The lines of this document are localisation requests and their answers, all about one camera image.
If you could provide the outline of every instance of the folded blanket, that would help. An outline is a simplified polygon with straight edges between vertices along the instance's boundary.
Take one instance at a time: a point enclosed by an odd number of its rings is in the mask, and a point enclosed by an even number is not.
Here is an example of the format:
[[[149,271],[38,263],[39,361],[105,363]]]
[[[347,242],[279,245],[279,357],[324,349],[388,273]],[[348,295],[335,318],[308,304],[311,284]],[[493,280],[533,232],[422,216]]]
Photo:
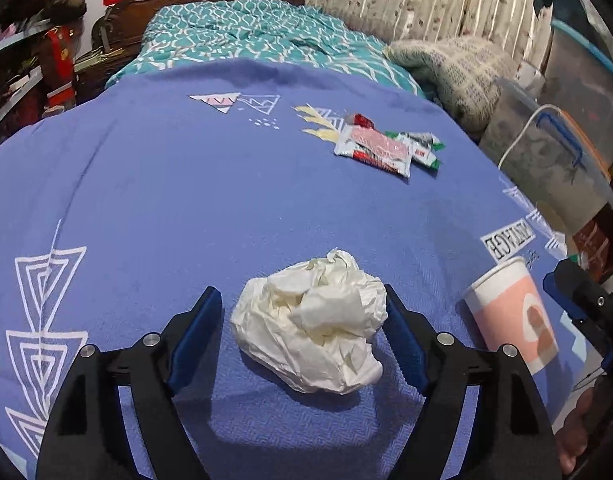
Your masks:
[[[444,109],[471,136],[481,134],[491,120],[499,100],[496,79],[512,78],[517,71],[510,54],[474,36],[436,43],[395,41],[384,55],[408,69],[427,95],[436,92]]]

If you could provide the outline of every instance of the plastic storage box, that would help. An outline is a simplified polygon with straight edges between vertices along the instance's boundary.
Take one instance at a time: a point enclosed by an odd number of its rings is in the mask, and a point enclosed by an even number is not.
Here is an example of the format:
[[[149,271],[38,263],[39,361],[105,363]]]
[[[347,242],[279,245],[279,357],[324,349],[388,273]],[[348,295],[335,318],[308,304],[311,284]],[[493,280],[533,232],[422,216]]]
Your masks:
[[[480,142],[495,164],[539,107],[516,83],[501,80],[498,85],[501,96]],[[580,165],[573,167],[577,155],[552,123],[542,120],[536,126],[534,121],[501,168],[533,204],[546,202],[571,234],[582,229],[612,193],[606,181],[598,181]]]
[[[613,63],[565,23],[553,20],[553,46],[538,97],[567,112],[606,165],[613,163]]]

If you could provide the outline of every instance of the human hand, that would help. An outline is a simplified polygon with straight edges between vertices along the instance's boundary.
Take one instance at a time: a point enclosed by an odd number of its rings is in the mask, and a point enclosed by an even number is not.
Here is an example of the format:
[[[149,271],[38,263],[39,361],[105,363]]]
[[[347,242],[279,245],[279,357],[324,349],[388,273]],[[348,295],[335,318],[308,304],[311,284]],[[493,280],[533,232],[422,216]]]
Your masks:
[[[593,403],[593,388],[579,396],[577,405],[567,415],[564,426],[555,434],[561,470],[569,475],[575,469],[577,458],[584,453],[589,443],[589,432],[584,427],[583,417]]]

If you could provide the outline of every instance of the snack packet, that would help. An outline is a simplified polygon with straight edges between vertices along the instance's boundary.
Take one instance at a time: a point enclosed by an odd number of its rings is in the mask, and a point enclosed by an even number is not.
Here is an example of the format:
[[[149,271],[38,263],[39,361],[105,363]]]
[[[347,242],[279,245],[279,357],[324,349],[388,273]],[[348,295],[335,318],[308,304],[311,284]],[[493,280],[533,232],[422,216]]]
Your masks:
[[[412,141],[406,136],[392,139],[374,128],[347,124],[339,135],[334,153],[408,178],[411,176],[412,149]]]
[[[424,146],[428,146],[429,150],[433,150],[434,152],[438,152],[446,148],[446,145],[444,144],[444,142],[439,140],[435,135],[428,133],[428,132],[423,133],[423,134],[415,134],[412,132],[401,132],[401,134],[406,135],[410,139],[416,140],[417,142],[420,142]]]
[[[386,132],[384,134],[393,140],[400,142],[408,141],[408,145],[411,147],[411,157],[415,162],[430,168],[431,170],[438,170],[441,162],[433,153],[433,147],[439,146],[437,149],[441,150],[445,148],[445,145],[433,134],[413,134],[410,132]]]
[[[362,114],[353,114],[344,119],[344,122],[347,124],[355,124],[355,126],[361,126],[362,128],[371,128],[372,130],[376,130],[375,123],[364,117]]]

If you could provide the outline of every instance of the paper cup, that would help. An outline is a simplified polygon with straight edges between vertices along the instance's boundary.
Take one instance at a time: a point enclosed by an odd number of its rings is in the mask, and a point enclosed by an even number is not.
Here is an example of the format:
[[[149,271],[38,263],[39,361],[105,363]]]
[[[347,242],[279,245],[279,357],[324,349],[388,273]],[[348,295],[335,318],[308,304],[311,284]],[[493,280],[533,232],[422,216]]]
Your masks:
[[[531,374],[558,353],[557,341],[524,258],[517,256],[494,267],[473,285],[464,299],[491,351],[515,345]]]

